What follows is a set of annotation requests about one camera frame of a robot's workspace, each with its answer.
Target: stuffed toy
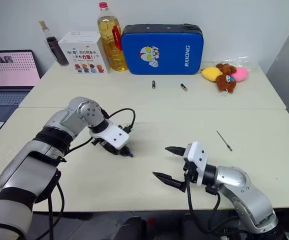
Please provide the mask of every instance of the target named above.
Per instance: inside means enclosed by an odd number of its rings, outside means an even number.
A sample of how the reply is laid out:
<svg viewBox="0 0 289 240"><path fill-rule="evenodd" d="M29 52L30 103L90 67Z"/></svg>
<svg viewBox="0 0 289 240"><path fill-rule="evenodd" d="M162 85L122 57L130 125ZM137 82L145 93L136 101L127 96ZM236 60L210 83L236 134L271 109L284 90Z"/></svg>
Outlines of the stuffed toy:
<svg viewBox="0 0 289 240"><path fill-rule="evenodd" d="M231 73L230 76L234 77L237 83L245 80L248 77L249 73L244 67L237 67L236 72Z"/></svg>
<svg viewBox="0 0 289 240"><path fill-rule="evenodd" d="M237 82L234 77L222 74L216 78L216 84L219 91L226 90L228 93L232 94Z"/></svg>
<svg viewBox="0 0 289 240"><path fill-rule="evenodd" d="M216 67L222 72L224 75L231 75L237 71L235 66L229 65L228 63L222 64L219 63Z"/></svg>
<svg viewBox="0 0 289 240"><path fill-rule="evenodd" d="M223 73L215 66L206 67L201 71L202 76L211 82L215 82L217 77L222 75Z"/></svg>

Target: laptop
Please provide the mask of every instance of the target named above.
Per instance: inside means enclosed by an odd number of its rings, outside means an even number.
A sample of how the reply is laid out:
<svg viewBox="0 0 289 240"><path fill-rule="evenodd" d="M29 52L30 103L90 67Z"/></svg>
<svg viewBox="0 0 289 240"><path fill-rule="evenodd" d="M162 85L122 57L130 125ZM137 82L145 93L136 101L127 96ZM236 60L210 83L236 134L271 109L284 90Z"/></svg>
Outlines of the laptop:
<svg viewBox="0 0 289 240"><path fill-rule="evenodd" d="M33 51L0 51L0 122L7 121L39 80Z"/></svg>

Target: red bottle cap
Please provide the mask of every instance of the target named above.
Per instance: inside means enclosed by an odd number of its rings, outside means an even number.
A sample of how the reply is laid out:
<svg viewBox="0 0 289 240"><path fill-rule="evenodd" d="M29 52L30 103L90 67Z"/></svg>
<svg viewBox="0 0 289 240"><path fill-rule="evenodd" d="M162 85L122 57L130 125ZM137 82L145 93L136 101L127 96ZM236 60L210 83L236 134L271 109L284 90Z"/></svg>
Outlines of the red bottle cap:
<svg viewBox="0 0 289 240"><path fill-rule="evenodd" d="M101 1L101 2L99 2L99 7L102 9L105 9L108 7L108 4L105 1Z"/></svg>

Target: white box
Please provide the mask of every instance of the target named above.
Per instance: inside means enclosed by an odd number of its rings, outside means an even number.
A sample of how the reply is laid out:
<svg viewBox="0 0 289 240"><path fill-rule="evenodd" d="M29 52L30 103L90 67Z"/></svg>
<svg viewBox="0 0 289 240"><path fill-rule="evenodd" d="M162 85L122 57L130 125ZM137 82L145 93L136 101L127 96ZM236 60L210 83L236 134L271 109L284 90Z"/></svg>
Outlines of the white box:
<svg viewBox="0 0 289 240"><path fill-rule="evenodd" d="M110 64L97 31L70 31L60 41L70 67L78 74L107 74Z"/></svg>

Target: cooking oil bottle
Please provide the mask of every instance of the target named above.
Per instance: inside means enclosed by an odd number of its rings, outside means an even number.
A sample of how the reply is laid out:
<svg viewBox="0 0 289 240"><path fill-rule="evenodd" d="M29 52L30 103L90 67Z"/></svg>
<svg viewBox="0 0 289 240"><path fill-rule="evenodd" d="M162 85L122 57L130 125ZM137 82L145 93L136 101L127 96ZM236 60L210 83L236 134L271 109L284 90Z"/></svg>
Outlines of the cooking oil bottle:
<svg viewBox="0 0 289 240"><path fill-rule="evenodd" d="M106 2L99 3L101 14L98 18L98 28L101 34L102 44L109 59L111 67L116 71L128 69L121 44L121 29L115 16L109 12Z"/></svg>

